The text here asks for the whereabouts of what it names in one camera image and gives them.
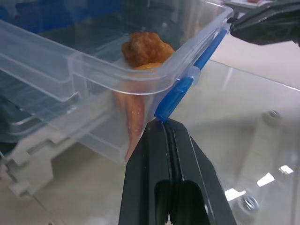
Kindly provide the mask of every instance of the food item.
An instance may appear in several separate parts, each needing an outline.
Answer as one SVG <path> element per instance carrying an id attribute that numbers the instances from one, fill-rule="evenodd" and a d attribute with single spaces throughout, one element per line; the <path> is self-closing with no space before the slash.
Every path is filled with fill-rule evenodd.
<path id="1" fill-rule="evenodd" d="M 135 69 L 151 70 L 151 68 L 158 68 L 160 66 L 161 63 L 150 63 Z M 115 97 L 118 107 L 121 110 L 126 110 L 129 148 L 127 150 L 125 159 L 128 161 L 143 132 L 145 116 L 144 98 L 142 95 L 130 95 L 120 92 L 115 92 Z"/>
<path id="2" fill-rule="evenodd" d="M 130 40 L 123 44 L 122 51 L 126 62 L 132 67 L 164 63 L 175 52 L 154 32 L 137 32 L 129 37 Z"/>

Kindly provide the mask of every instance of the black plastic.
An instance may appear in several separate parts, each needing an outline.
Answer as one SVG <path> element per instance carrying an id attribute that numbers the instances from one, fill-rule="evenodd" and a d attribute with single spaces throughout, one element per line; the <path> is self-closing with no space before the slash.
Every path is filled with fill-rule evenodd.
<path id="1" fill-rule="evenodd" d="M 257 45 L 285 41 L 300 43 L 300 1 L 262 5 L 235 21 L 230 34 Z"/>
<path id="2" fill-rule="evenodd" d="M 150 122 L 126 167 L 119 225 L 236 225 L 216 171 L 186 128 Z"/>

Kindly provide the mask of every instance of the clear plastic container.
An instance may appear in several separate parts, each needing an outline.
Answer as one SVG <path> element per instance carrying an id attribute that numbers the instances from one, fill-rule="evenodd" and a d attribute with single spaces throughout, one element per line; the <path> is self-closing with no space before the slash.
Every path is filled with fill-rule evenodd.
<path id="1" fill-rule="evenodd" d="M 0 92 L 91 149 L 123 161 L 128 115 L 116 105 L 114 91 L 143 95 L 145 126 L 175 81 L 228 29 L 231 13 L 202 0 L 6 2 L 0 8 Z M 151 72 L 132 70 L 121 47 L 137 31 L 157 33 L 176 53 Z"/>

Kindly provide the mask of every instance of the blue latch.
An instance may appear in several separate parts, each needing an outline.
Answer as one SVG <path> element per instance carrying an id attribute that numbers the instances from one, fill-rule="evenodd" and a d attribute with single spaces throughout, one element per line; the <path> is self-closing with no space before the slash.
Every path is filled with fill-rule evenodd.
<path id="1" fill-rule="evenodd" d="M 178 80 L 174 87 L 166 94 L 163 100 L 158 104 L 158 107 L 154 113 L 154 116 L 163 122 L 166 122 L 170 117 L 176 106 L 185 96 L 186 92 L 192 85 L 192 83 L 197 83 L 201 70 L 210 59 L 216 48 L 221 43 L 222 39 L 226 35 L 227 30 L 222 29 L 212 43 L 203 52 L 200 58 L 194 63 L 194 66 L 189 68 L 187 76 Z"/>

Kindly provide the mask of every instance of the container compartment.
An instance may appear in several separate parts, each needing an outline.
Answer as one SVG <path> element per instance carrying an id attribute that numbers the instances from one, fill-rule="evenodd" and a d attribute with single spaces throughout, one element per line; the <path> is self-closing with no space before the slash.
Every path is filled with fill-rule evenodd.
<path id="1" fill-rule="evenodd" d="M 145 126 L 232 13 L 203 0 L 29 0 L 15 13 L 12 5 L 0 10 L 0 93 L 117 161 L 129 139 L 114 91 L 143 95 Z M 157 33 L 176 53 L 152 72 L 132 70 L 121 47 L 137 31 Z"/>

